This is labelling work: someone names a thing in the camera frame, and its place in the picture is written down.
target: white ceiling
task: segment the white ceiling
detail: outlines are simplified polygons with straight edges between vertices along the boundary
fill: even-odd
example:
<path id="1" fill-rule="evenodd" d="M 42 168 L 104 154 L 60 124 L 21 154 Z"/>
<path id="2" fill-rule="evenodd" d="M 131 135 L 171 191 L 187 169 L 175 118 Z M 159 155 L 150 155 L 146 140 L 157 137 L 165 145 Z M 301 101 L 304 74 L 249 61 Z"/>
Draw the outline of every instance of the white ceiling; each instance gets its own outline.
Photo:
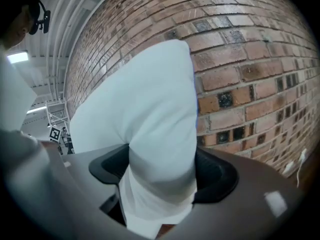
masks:
<path id="1" fill-rule="evenodd" d="M 63 98 L 64 79 L 69 56 L 88 17 L 102 0 L 41 0 L 51 11 L 49 32 L 38 30 L 12 48 L 9 53 L 27 51 L 29 60 L 13 64 L 37 98 L 30 109 L 43 107 L 45 102 Z M 43 117 L 40 111 L 27 116 Z"/>

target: fluorescent light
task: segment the fluorescent light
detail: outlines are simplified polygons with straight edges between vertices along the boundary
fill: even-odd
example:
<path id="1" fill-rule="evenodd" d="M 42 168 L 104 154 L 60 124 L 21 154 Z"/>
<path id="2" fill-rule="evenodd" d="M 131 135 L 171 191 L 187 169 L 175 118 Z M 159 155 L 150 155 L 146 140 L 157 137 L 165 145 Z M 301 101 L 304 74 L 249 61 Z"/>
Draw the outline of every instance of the fluorescent light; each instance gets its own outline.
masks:
<path id="1" fill-rule="evenodd" d="M 26 114 L 30 114 L 30 113 L 33 113 L 33 112 L 36 112 L 36 111 L 39 111 L 39 110 L 45 110 L 47 107 L 46 106 L 42 106 L 42 107 L 38 107 L 38 108 L 35 108 L 35 109 L 31 109 L 29 110 Z"/>
<path id="2" fill-rule="evenodd" d="M 10 63 L 17 63 L 17 62 L 24 62 L 28 60 L 28 54 L 24 52 L 15 53 L 12 55 L 7 56 Z"/>

